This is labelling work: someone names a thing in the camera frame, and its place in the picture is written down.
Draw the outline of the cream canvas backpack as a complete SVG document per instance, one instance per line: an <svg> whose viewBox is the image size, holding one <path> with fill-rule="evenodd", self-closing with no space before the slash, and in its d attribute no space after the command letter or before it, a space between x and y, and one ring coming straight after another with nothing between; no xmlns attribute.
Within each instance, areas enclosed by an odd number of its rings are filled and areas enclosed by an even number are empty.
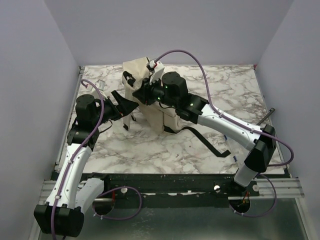
<svg viewBox="0 0 320 240"><path fill-rule="evenodd" d="M186 80L175 71L162 71L159 78L150 83L148 62L147 57L123 62L122 83L125 98L138 103L140 112L156 133L178 134L189 130L216 157L228 157L231 154L229 150L219 152L195 128L180 125L180 120L197 124L208 100L190 93Z"/></svg>

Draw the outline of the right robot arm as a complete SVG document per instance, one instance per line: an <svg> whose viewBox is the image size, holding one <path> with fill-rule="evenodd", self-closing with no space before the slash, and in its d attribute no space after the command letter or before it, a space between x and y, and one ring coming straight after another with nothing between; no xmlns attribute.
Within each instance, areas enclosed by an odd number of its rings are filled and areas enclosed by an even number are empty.
<svg viewBox="0 0 320 240"><path fill-rule="evenodd" d="M254 177L266 171L276 149L275 129L271 125L261 128L213 109L207 99L190 93L186 80L174 71L165 73L154 83L143 79L140 89L132 95L147 106L159 102L174 108L181 119L214 129L248 150L230 183L234 195L243 195Z"/></svg>

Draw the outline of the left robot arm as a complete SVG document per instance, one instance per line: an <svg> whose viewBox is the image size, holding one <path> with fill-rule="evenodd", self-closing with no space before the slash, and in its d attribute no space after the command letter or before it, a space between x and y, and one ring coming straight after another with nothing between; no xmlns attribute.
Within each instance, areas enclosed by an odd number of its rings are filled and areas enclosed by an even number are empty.
<svg viewBox="0 0 320 240"><path fill-rule="evenodd" d="M117 121L130 115L139 104L118 94L111 93L117 104L100 95L83 94L76 99L76 118L67 134L65 160L55 185L44 204L34 209L34 217L44 234L55 239L58 235L77 237L84 225L85 213L96 197L107 197L111 185L91 178L81 189L84 167L100 135L99 126L107 121Z"/></svg>

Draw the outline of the clear plastic organizer box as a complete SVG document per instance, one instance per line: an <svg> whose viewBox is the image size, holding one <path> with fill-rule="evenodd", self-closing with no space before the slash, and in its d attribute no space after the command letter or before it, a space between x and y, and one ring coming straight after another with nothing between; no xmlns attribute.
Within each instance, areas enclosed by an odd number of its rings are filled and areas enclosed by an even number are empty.
<svg viewBox="0 0 320 240"><path fill-rule="evenodd" d="M224 138L233 160L238 164L238 166L243 165L249 151L229 136L224 135Z"/></svg>

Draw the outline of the black metal base plate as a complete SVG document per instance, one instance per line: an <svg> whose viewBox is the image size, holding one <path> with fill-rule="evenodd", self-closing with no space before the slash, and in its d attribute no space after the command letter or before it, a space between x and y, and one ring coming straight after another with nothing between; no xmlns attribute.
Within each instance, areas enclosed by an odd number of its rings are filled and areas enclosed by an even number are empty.
<svg viewBox="0 0 320 240"><path fill-rule="evenodd" d="M256 180L246 187L238 187L230 174L133 174L133 173L84 173L76 186L90 179L102 181L98 194L116 189L115 206L118 209L143 208L227 208L250 200L258 192ZM270 175L271 179L288 179L286 175Z"/></svg>

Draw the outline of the grey metal bracket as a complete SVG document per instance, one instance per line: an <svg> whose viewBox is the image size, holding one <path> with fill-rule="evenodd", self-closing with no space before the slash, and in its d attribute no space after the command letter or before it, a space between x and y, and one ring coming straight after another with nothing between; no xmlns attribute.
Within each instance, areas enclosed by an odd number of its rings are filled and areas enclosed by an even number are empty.
<svg viewBox="0 0 320 240"><path fill-rule="evenodd" d="M269 112L257 123L257 125L264 123L275 112L275 110L276 109L272 107Z"/></svg>

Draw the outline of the aluminium rail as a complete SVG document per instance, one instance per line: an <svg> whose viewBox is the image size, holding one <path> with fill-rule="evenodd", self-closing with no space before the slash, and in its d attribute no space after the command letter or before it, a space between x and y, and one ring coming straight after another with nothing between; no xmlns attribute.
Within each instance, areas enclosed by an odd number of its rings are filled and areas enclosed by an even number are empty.
<svg viewBox="0 0 320 240"><path fill-rule="evenodd" d="M295 199L305 197L304 190L298 178L271 178L270 180L275 188L278 199ZM53 190L55 183L55 180L45 180L43 182L39 197L40 203L46 201ZM258 192L254 191L251 193L249 197L250 199L274 198L274 190L267 179L257 179L256 185L257 187L254 187L254 189L258 190Z"/></svg>

